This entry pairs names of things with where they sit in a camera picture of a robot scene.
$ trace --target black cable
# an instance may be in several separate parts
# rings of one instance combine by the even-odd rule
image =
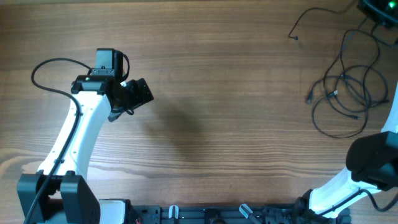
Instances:
[[[297,26],[297,24],[299,23],[299,21],[301,20],[301,18],[302,18],[307,12],[312,11],[312,10],[320,10],[320,11],[330,12],[330,13],[337,14],[337,15],[338,15],[338,14],[344,14],[344,13],[345,13],[346,11],[348,11],[357,1],[358,1],[358,0],[353,0],[353,1],[351,1],[344,9],[342,9],[342,10],[340,10],[340,11],[334,11],[334,10],[331,10],[331,9],[325,9],[325,8],[321,8],[321,7],[312,7],[312,8],[307,9],[307,10],[304,11],[304,12],[301,14],[301,16],[297,19],[297,21],[296,21],[296,23],[294,24],[292,30],[289,32],[288,37],[289,37],[289,38],[292,38],[292,39],[295,39],[295,40],[298,40],[298,39],[299,39],[299,37],[297,37],[297,36],[292,37],[291,34],[292,34],[293,30],[296,28],[296,26]]]
[[[82,65],[82,66],[88,68],[89,69],[89,73],[88,74],[90,74],[90,72],[91,72],[91,68],[89,66],[85,65],[84,63],[81,63],[81,62],[78,62],[76,60],[69,59],[69,58],[53,58],[53,59],[45,60],[44,62],[38,64],[32,71],[32,76],[30,77],[30,79],[32,80],[33,85],[35,85],[37,88],[40,88],[42,90],[47,90],[47,91],[50,91],[50,92],[53,92],[53,93],[62,94],[64,96],[67,96],[68,98],[70,98],[74,102],[74,104],[76,106],[76,118],[75,118],[75,121],[73,122],[72,129],[70,130],[68,138],[65,141],[65,144],[63,145],[62,150],[60,151],[60,154],[59,154],[58,158],[54,161],[54,166],[51,168],[49,174],[45,178],[43,184],[41,185],[39,191],[36,194],[35,199],[32,202],[32,205],[30,206],[29,212],[26,215],[26,218],[25,218],[25,221],[24,221],[25,224],[28,224],[30,222],[30,219],[32,218],[32,215],[33,215],[33,212],[35,210],[35,207],[37,206],[37,203],[39,202],[40,198],[43,196],[43,193],[47,190],[47,187],[49,186],[49,183],[50,183],[50,179],[54,175],[54,172],[58,169],[58,166],[61,163],[61,161],[62,161],[62,159],[64,157],[64,154],[65,154],[65,152],[66,152],[66,150],[67,150],[67,148],[69,146],[69,143],[72,140],[72,137],[73,137],[73,135],[74,135],[74,133],[76,131],[76,128],[77,128],[77,125],[78,125],[78,122],[79,122],[79,118],[80,118],[80,105],[79,105],[79,102],[71,94],[65,93],[64,91],[60,91],[60,90],[56,90],[56,89],[53,89],[53,88],[48,88],[48,87],[39,85],[35,81],[34,77],[35,77],[36,71],[41,66],[45,65],[46,63],[54,62],[54,61],[68,61],[68,62],[77,63],[79,65]]]
[[[362,193],[366,193],[369,196],[369,199],[371,200],[374,209],[376,209],[378,212],[386,212],[386,211],[390,210],[398,202],[398,194],[396,194],[396,196],[390,201],[390,203],[388,203],[384,208],[380,208],[377,205],[376,200],[374,199],[374,197],[370,191],[368,191],[366,189],[359,189],[357,192],[355,192],[353,195],[349,196],[344,201],[340,202],[338,205],[333,206],[332,208],[330,208],[322,213],[319,213],[317,216],[324,216],[329,212],[334,212],[336,209],[340,208],[341,206],[343,206],[344,204],[346,204],[347,202],[349,202],[350,200],[354,199],[355,197],[359,196]]]
[[[126,59],[126,62],[127,62],[127,72],[125,75],[123,75],[122,81],[126,81],[127,77],[129,76],[129,73],[130,73],[130,61],[129,61],[129,58],[127,57],[127,55],[123,54],[123,57],[124,57],[124,59]]]
[[[378,26],[379,26],[379,25],[378,25],[377,23],[375,23],[375,24],[373,25],[373,27],[372,27],[372,29],[371,29],[371,35],[373,35],[374,31],[376,30],[376,28],[377,28]]]
[[[343,61],[343,50],[344,50],[344,46],[345,46],[346,36],[347,36],[347,34],[350,33],[350,32],[359,32],[359,33],[361,33],[361,34],[364,34],[364,35],[366,35],[366,36],[372,38],[372,40],[374,41],[374,43],[375,43],[375,45],[376,45],[376,47],[377,47],[377,56],[376,56],[376,58],[372,61],[372,63],[371,63],[370,65],[354,65],[354,66],[351,66],[351,67],[349,67],[349,68],[345,68],[344,61]],[[382,104],[382,103],[387,103],[387,102],[389,101],[389,100],[387,99],[387,98],[388,98],[388,85],[387,85],[387,80],[383,77],[383,75],[382,75],[379,71],[377,71],[376,69],[373,68],[374,64],[379,60],[379,57],[380,57],[380,46],[379,46],[379,42],[377,41],[377,39],[376,39],[374,36],[372,36],[371,34],[365,32],[365,31],[363,31],[363,30],[359,30],[359,29],[350,29],[350,30],[347,30],[347,31],[344,33],[343,39],[342,39],[342,41],[341,41],[340,52],[339,52],[338,56],[334,59],[333,63],[330,65],[330,67],[328,68],[328,70],[325,72],[325,74],[324,74],[324,76],[323,76],[323,79],[321,79],[322,82],[323,82],[324,97],[323,97],[323,98],[320,98],[320,99],[315,103],[314,107],[312,108],[312,122],[313,122],[313,124],[314,124],[314,127],[315,127],[319,132],[321,132],[322,134],[324,134],[324,135],[326,135],[326,136],[329,136],[329,137],[331,137],[331,138],[350,138],[350,137],[353,137],[353,136],[355,136],[355,135],[361,133],[361,132],[364,130],[364,128],[366,127],[366,125],[367,125],[367,123],[368,123],[368,119],[369,119],[369,109],[370,109],[370,108],[373,108],[373,107],[376,107],[376,106],[378,106],[378,105],[380,105],[380,104]],[[335,78],[335,79],[336,79],[335,86],[334,86],[334,91],[337,90],[337,84],[338,84],[338,82],[341,81],[341,80],[344,81],[344,84],[345,84],[346,89],[348,90],[348,93],[355,99],[355,101],[357,101],[359,104],[363,105],[364,108],[363,108],[362,110],[351,110],[351,109],[347,108],[347,107],[346,107],[345,105],[343,105],[342,102],[338,99],[338,96],[337,96],[336,94],[334,94],[332,97],[329,97],[330,93],[328,92],[328,90],[327,90],[327,88],[326,88],[326,79],[329,79],[328,74],[329,74],[331,68],[335,65],[335,63],[336,63],[339,59],[340,59],[341,65],[342,65],[342,67],[343,67],[343,72],[342,72],[341,75],[338,76],[338,77],[337,77],[337,76],[332,76],[332,77],[331,77],[331,78]],[[352,70],[352,69],[355,69],[355,68],[366,68],[366,71],[365,71],[365,73],[364,73],[363,79],[362,79],[361,81],[359,81],[359,80],[357,80],[357,79],[354,79],[353,77],[351,77],[351,76],[349,76],[349,75],[346,74],[348,71],[350,71],[350,70]],[[365,84],[365,83],[366,83],[366,77],[367,77],[369,71],[373,71],[374,73],[378,74],[378,75],[380,76],[380,78],[382,79],[382,81],[383,81],[383,84],[384,84],[384,96],[382,97],[381,100],[372,100],[371,94],[370,94],[369,90],[366,88],[366,84]],[[321,80],[318,80],[318,81],[315,82],[314,85],[312,86],[312,88],[311,88],[311,90],[310,90],[310,93],[308,94],[308,97],[307,97],[307,103],[311,103],[312,95],[313,95],[313,88],[314,88],[314,86],[315,86],[316,84],[320,83]],[[354,81],[354,82],[360,84],[360,85],[362,86],[362,93],[361,93],[361,94],[358,93],[358,92],[355,90],[355,88],[349,83],[349,81]],[[357,129],[357,130],[355,130],[355,131],[350,131],[350,132],[344,133],[344,134],[335,134],[335,135],[332,135],[332,134],[328,134],[328,133],[322,131],[322,130],[319,128],[319,126],[318,126],[318,124],[317,124],[317,122],[316,122],[316,120],[315,120],[315,110],[316,110],[317,106],[320,104],[320,102],[323,101],[323,100],[327,100],[327,102],[329,103],[329,105],[331,106],[331,108],[332,108],[333,110],[335,110],[336,112],[338,112],[339,114],[342,114],[342,115],[344,115],[344,116],[347,116],[347,117],[349,117],[349,118],[351,118],[351,119],[361,119],[359,116],[356,116],[356,115],[353,115],[353,114],[348,114],[348,113],[345,113],[344,111],[341,111],[341,110],[337,109],[337,108],[333,105],[333,103],[331,102],[331,99],[332,99],[332,98],[334,98],[334,99],[337,101],[337,103],[338,103],[345,111],[348,111],[348,112],[350,112],[350,113],[364,113],[364,122],[363,122],[363,125],[362,125],[359,129]]]

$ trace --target robotic arm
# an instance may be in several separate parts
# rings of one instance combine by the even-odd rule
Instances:
[[[143,78],[125,82],[123,53],[98,49],[92,75],[79,75],[71,92],[80,104],[80,119],[61,164],[33,210],[29,223],[134,224],[287,224],[351,223],[347,207],[370,194],[398,186],[398,102],[382,133],[357,139],[349,149],[346,167],[324,186],[309,190],[296,203],[249,208],[169,208],[131,206],[129,200],[97,200],[86,183],[88,163],[106,118],[110,122],[154,98]],[[22,174],[17,193],[24,215],[61,153],[76,116],[71,101],[61,132],[36,174]],[[52,199],[59,191],[62,199]]]

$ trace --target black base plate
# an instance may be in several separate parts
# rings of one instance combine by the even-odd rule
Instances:
[[[293,207],[294,204],[273,204],[250,209],[262,224],[318,223],[300,217],[293,221]],[[178,219],[169,218],[169,207],[133,206],[133,209],[140,216],[141,224],[252,224],[239,212],[239,207],[179,207]],[[323,224],[351,224],[349,209]]]

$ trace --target cable connector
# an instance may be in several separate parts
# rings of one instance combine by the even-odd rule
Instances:
[[[312,96],[313,96],[313,93],[312,93],[312,90],[308,93],[308,96],[307,96],[307,104],[311,104],[312,103]]]
[[[335,91],[329,93],[328,97],[329,97],[329,98],[332,98],[332,97],[336,96],[337,94],[338,94],[338,91],[335,90]]]
[[[389,99],[384,99],[384,100],[380,101],[380,103],[390,103],[390,100]]]
[[[361,117],[355,116],[355,115],[349,115],[348,117],[353,118],[353,119],[361,119]]]

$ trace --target wooden table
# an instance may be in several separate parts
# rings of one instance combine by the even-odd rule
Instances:
[[[346,1],[193,1],[53,4],[0,7],[0,223],[21,223],[16,193],[34,173],[65,120],[69,100],[30,82],[41,61],[68,57],[93,66],[98,47],[130,58],[131,78],[145,78],[155,100],[105,122],[88,183],[97,198],[135,205],[292,203],[345,165],[355,138],[336,140],[313,127],[308,90],[337,55],[343,32],[364,18],[357,9],[335,16]],[[363,29],[369,30],[368,21]],[[377,33],[394,40],[390,32]],[[374,43],[354,35],[346,64],[369,63]],[[397,51],[382,47],[377,65],[393,99]],[[332,73],[338,75],[341,67]],[[54,62],[37,81],[64,91],[86,69]],[[381,82],[369,76],[380,96]],[[321,94],[316,88],[315,98]],[[341,88],[342,99],[350,101]],[[371,109],[359,136],[378,133],[391,103]],[[323,103],[317,119],[333,133],[361,125]],[[376,199],[384,205],[396,192]],[[352,207],[353,223],[396,223],[397,207],[376,212],[369,199]]]

